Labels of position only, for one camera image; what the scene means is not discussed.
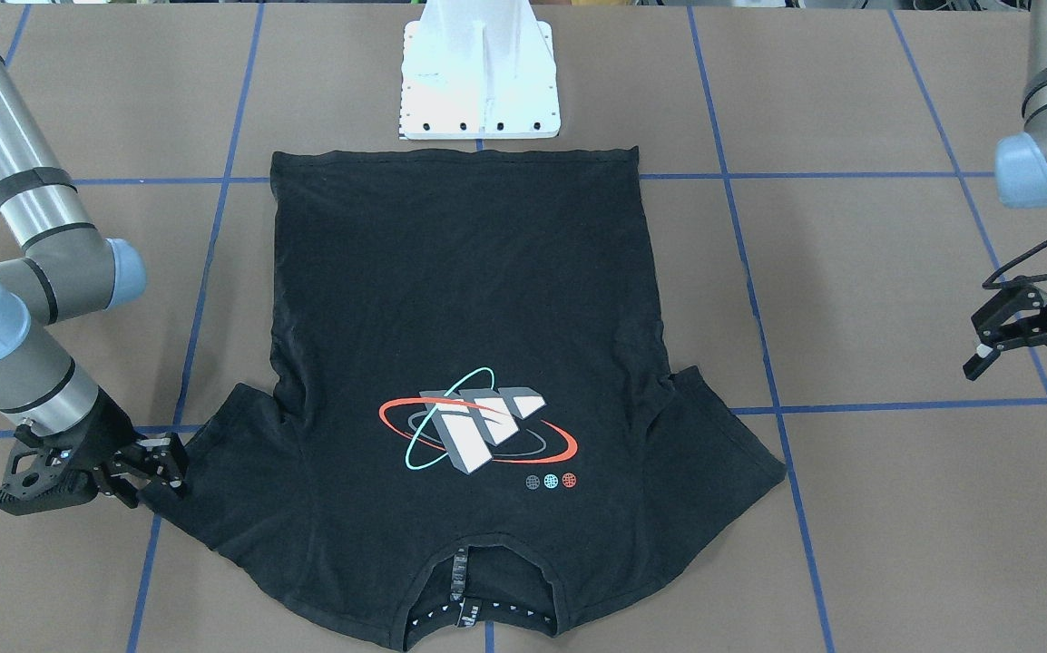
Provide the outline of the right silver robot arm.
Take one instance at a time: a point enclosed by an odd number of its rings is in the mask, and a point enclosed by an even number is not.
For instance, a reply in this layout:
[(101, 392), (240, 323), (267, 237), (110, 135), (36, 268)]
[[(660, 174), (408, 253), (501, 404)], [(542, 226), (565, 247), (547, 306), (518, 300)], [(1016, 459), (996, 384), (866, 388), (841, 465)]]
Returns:
[(140, 297), (146, 269), (128, 241), (101, 235), (1, 54), (0, 215), (21, 249), (0, 263), (0, 414), (15, 428), (0, 510), (34, 515), (99, 495), (133, 508), (134, 479), (183, 495), (180, 436), (139, 434), (48, 332)]

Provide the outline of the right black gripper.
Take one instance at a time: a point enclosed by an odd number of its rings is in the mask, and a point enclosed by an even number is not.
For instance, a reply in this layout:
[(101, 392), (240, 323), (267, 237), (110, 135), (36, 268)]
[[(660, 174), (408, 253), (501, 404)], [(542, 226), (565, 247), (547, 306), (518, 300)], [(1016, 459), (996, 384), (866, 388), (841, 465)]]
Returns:
[(131, 418), (101, 390), (92, 409), (70, 430), (17, 441), (0, 486), (0, 510), (14, 516), (83, 505), (101, 493), (134, 509), (144, 480), (181, 493), (187, 452), (178, 434), (139, 440)]

